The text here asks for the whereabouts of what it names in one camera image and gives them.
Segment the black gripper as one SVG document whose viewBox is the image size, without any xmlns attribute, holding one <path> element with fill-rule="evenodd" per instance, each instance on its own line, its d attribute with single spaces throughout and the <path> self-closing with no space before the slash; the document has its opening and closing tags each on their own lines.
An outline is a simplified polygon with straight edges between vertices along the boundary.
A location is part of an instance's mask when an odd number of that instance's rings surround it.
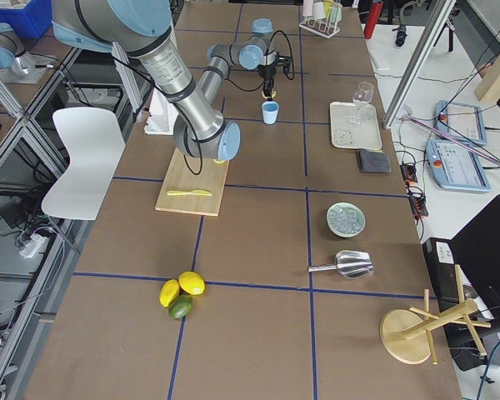
<svg viewBox="0 0 500 400">
<path fill-rule="evenodd" d="M 258 74 L 263 80 L 262 97 L 265 100 L 273 100 L 274 77 L 278 68 L 282 69 L 287 79 L 293 79 L 292 56 L 284 56 L 279 52 L 269 53 L 257 67 Z"/>
</svg>

